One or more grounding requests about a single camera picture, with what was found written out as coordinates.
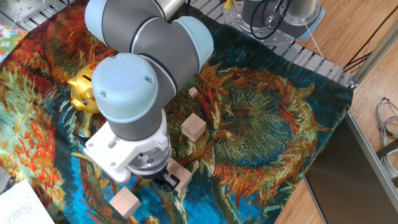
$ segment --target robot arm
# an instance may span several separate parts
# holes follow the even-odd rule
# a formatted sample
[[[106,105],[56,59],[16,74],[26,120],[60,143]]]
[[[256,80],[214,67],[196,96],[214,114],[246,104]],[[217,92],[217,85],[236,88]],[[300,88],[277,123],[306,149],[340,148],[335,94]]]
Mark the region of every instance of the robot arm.
[[[106,124],[84,152],[112,179],[126,184],[131,172],[173,190],[167,175],[170,139],[164,106],[200,71],[213,39],[199,20],[165,20],[184,0],[91,0],[88,30],[120,54],[94,71],[93,93]]]

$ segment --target tapestry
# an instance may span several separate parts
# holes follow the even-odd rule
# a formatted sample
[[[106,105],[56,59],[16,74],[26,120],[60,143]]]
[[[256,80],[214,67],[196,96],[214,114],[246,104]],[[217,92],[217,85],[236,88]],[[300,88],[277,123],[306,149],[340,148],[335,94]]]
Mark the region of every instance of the tapestry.
[[[134,176],[126,187],[142,205],[125,220],[108,203],[123,186],[76,137],[92,136],[106,120],[70,104],[67,81],[116,54],[87,31],[86,4],[74,2],[34,29],[1,67],[0,166],[27,179],[57,223],[274,223],[353,92],[191,9],[215,51],[165,111],[172,157],[193,178],[177,194]],[[181,131],[192,113],[206,121],[196,142]]]

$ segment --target wooden block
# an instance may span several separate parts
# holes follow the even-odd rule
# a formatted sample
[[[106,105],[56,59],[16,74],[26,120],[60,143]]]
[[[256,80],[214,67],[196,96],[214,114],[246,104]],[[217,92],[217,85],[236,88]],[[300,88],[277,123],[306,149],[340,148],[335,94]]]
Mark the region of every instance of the wooden block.
[[[141,202],[138,198],[130,192],[127,187],[123,187],[110,201],[110,204],[125,218],[128,219],[138,207]]]
[[[178,193],[183,192],[192,180],[192,173],[172,158],[170,158],[169,164],[167,164],[167,171],[169,175],[174,175],[180,179],[180,183],[175,188]]]
[[[197,96],[198,95],[198,90],[195,87],[191,88],[189,90],[189,95],[191,95],[192,97]]]
[[[196,141],[206,131],[206,122],[200,119],[196,114],[191,114],[191,116],[182,123],[181,129],[184,135],[192,141]]]

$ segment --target colorful book cover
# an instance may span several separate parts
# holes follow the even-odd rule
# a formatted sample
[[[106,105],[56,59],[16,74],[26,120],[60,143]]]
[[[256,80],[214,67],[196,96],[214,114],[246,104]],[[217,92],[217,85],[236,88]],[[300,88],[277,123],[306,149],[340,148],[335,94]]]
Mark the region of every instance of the colorful book cover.
[[[17,47],[27,31],[0,24],[0,64]]]

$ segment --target golden pig figurine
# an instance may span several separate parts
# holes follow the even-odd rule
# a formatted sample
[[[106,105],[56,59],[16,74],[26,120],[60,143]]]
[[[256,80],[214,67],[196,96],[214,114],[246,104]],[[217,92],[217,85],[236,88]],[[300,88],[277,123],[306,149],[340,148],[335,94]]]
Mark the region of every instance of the golden pig figurine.
[[[68,81],[68,84],[72,86],[70,90],[71,104],[78,110],[84,110],[89,113],[100,112],[91,85],[91,78],[98,64],[99,62],[94,62],[85,66],[75,77]]]

